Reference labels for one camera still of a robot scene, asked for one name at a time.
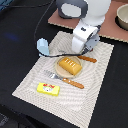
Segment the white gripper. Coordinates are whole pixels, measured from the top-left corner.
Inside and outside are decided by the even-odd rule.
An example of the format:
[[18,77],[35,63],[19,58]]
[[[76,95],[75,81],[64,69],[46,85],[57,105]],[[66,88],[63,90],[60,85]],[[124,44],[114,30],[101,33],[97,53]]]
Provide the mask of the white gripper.
[[72,50],[75,53],[87,53],[99,42],[99,28],[79,21],[73,30]]

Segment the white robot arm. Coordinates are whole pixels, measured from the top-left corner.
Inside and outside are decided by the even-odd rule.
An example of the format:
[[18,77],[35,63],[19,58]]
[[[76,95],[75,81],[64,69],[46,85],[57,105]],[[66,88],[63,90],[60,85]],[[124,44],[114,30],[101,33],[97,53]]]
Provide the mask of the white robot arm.
[[111,0],[56,0],[60,17],[80,19],[73,30],[74,52],[88,52],[98,43],[98,32],[110,3]]

